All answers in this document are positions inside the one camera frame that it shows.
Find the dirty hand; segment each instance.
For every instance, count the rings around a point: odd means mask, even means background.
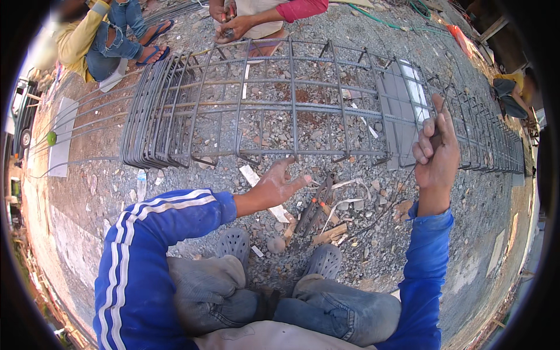
[[[451,187],[459,167],[459,144],[451,114],[443,106],[440,95],[433,94],[432,101],[437,117],[424,120],[418,142],[412,145],[417,160],[416,182],[420,187],[418,216],[438,215],[449,208]]]
[[[249,192],[234,195],[237,217],[278,206],[311,182],[310,175],[300,176],[289,182],[290,175],[286,169],[294,162],[293,157],[277,160]]]
[[[251,28],[255,26],[252,16],[239,16],[235,17],[233,20],[220,25],[216,28],[216,34],[214,36],[214,42],[217,44],[227,44],[235,40],[239,40],[243,35]],[[232,38],[227,38],[225,31],[231,29],[234,31]]]
[[[231,12],[237,14],[235,1],[231,1],[229,6],[224,6],[223,1],[221,3],[219,1],[210,1],[209,6],[210,8],[208,9],[208,12],[210,13],[210,16],[220,23],[222,22],[222,13],[226,14],[226,21],[230,20]]]

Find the rebar cage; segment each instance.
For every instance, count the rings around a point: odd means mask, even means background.
[[[272,56],[249,57],[284,41]],[[332,41],[245,40],[173,55],[141,75],[120,158],[140,168],[217,165],[235,155],[369,156],[389,169],[414,164],[412,144],[446,95],[464,169],[523,172],[521,139],[480,99],[402,59]]]

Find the green lime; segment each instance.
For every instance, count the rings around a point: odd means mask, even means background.
[[[46,141],[49,143],[49,146],[54,146],[54,144],[57,142],[56,132],[49,131],[49,133],[46,135]]]

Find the red sleeve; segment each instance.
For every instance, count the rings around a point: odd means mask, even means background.
[[[278,5],[276,11],[286,19],[286,22],[293,23],[295,20],[323,13],[328,8],[329,0],[293,0]]]

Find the truck wheel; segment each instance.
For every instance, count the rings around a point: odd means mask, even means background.
[[[29,147],[30,144],[31,144],[31,131],[29,129],[25,129],[24,131],[21,132],[20,145],[21,147],[26,149]]]

